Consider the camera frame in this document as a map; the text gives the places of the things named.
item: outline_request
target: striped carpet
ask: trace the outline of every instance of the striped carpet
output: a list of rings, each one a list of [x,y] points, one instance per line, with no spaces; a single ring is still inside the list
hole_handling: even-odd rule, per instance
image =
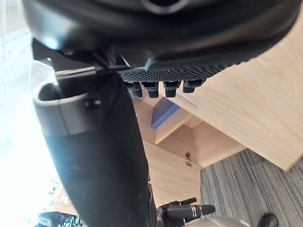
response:
[[[258,224],[263,213],[277,215],[280,227],[303,227],[303,158],[285,172],[250,150],[201,171],[202,204],[216,215]]]

